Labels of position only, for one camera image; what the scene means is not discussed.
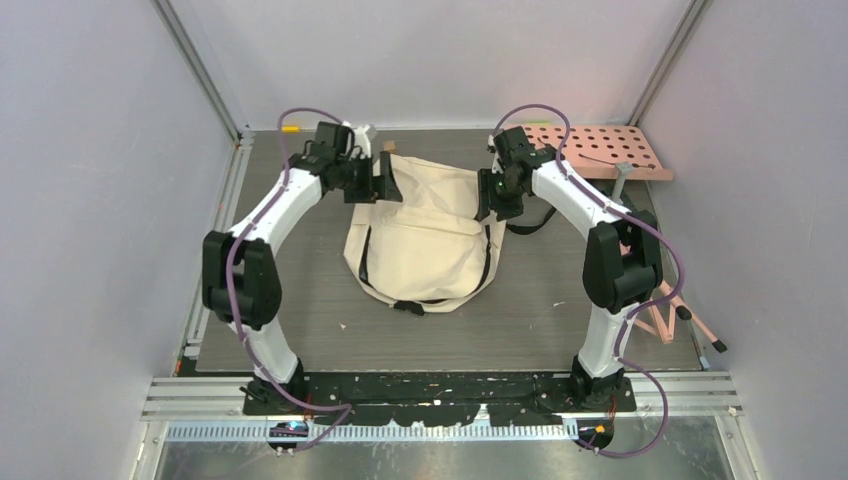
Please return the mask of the cream canvas backpack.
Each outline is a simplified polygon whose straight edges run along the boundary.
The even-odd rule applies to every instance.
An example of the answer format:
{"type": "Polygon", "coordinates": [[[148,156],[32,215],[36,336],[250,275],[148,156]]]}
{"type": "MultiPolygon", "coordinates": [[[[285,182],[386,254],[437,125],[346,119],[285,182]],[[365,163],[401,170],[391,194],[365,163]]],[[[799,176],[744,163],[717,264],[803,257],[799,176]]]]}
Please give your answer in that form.
{"type": "Polygon", "coordinates": [[[387,153],[402,202],[355,206],[344,259],[362,289],[390,307],[449,313],[496,275],[506,233],[541,229],[476,219],[475,172],[387,153]]]}

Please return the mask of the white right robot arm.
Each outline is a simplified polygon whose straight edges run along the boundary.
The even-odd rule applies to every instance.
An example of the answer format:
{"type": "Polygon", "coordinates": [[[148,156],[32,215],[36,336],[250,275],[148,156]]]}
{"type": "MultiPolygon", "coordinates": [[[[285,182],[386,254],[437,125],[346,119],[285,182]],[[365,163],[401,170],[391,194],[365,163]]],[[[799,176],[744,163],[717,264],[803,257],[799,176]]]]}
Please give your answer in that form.
{"type": "Polygon", "coordinates": [[[524,212],[536,196],[568,220],[586,241],[583,288],[592,303],[584,344],[575,355],[566,398],[596,410],[621,388],[622,353],[638,307],[663,281],[656,220],[631,212],[585,180],[553,146],[536,147],[521,127],[488,139],[495,160],[478,173],[478,219],[499,221],[524,212]]]}

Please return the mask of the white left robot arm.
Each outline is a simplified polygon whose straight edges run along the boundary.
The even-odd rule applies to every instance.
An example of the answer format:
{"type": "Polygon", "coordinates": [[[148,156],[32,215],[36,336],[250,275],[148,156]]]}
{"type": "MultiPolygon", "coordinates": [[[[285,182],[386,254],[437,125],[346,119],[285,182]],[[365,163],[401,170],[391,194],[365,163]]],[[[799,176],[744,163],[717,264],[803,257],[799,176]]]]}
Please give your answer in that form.
{"type": "Polygon", "coordinates": [[[319,122],[258,205],[229,230],[203,239],[202,303],[229,325],[253,364],[247,394],[284,414],[307,407],[308,386],[279,321],[283,292],[275,255],[330,191],[343,191],[347,203],[402,200],[389,154],[372,149],[375,136],[372,125],[319,122]]]}

